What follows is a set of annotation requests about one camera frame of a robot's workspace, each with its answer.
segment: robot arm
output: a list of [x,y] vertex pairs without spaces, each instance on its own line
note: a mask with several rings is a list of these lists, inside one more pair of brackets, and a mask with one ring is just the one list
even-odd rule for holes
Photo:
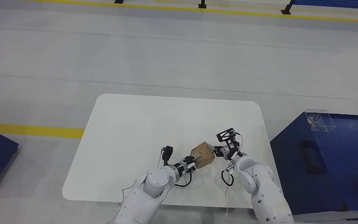
[[260,224],[293,224],[294,220],[290,207],[282,191],[273,182],[272,170],[253,158],[240,152],[240,144],[235,140],[239,135],[230,128],[217,135],[219,142],[227,145],[216,146],[214,153],[231,161],[232,165],[226,171],[234,170],[239,175],[241,185],[251,194],[252,208]]
[[182,176],[195,171],[194,164],[200,156],[200,153],[187,156],[174,165],[157,167],[141,176],[109,224],[148,224],[170,189]]

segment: blue table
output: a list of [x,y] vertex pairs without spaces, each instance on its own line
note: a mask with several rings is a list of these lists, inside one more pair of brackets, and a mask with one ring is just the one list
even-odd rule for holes
[[333,130],[313,132],[302,113],[271,141],[293,214],[358,211],[358,116],[331,118]]
[[18,144],[0,135],[0,172],[5,168],[14,152],[17,152]]

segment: cardboard box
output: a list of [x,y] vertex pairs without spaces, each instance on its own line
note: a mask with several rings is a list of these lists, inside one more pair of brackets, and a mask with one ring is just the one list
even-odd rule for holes
[[209,150],[210,148],[214,147],[207,144],[206,142],[203,142],[202,144],[196,146],[193,150],[191,150],[191,156],[198,152],[201,153],[201,156],[195,162],[196,168],[200,169],[214,161],[215,155],[211,150]]

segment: yellow stripe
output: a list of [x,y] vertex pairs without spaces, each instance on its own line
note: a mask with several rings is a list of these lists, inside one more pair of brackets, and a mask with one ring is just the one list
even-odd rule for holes
[[[186,1],[173,1],[173,0],[154,0],[159,3],[176,3],[176,4],[195,4],[197,2],[186,2]],[[241,4],[225,4],[225,3],[207,3],[208,6],[226,6],[226,7],[237,7],[237,8],[259,8],[263,10],[281,10],[283,8],[269,7],[269,6],[244,6]],[[347,11],[326,11],[326,10],[299,10],[291,9],[291,12],[317,12],[317,13],[332,13],[332,14],[343,14],[343,15],[358,15],[358,12],[347,12]]]
[[2,134],[26,134],[60,138],[82,138],[84,130],[79,128],[46,127],[22,124],[0,124]]
[[151,10],[193,11],[193,12],[209,12],[209,13],[247,15],[247,16],[300,18],[300,19],[305,19],[305,20],[330,20],[330,21],[358,22],[358,18],[282,15],[280,13],[246,12],[246,11],[235,11],[235,10],[218,10],[218,9],[209,9],[209,8],[203,9],[203,8],[186,8],[186,7],[174,7],[174,6],[146,6],[146,5],[139,5],[139,4],[114,4],[114,3],[106,3],[106,2],[85,2],[85,1],[72,1],[72,0],[32,0],[32,1],[51,2],[51,3],[66,3],[66,4],[83,4],[83,5],[89,5],[89,6],[145,8],[145,9],[151,9]]

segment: floor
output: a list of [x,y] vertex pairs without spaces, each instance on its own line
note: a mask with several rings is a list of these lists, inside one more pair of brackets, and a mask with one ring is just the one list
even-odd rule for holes
[[[1,0],[0,123],[85,128],[103,93],[249,100],[272,139],[309,108],[358,114],[357,33],[354,22]],[[2,223],[113,217],[115,203],[62,197],[79,139],[6,136],[20,150],[0,182]],[[247,209],[224,214],[164,206],[152,223],[256,223]]]

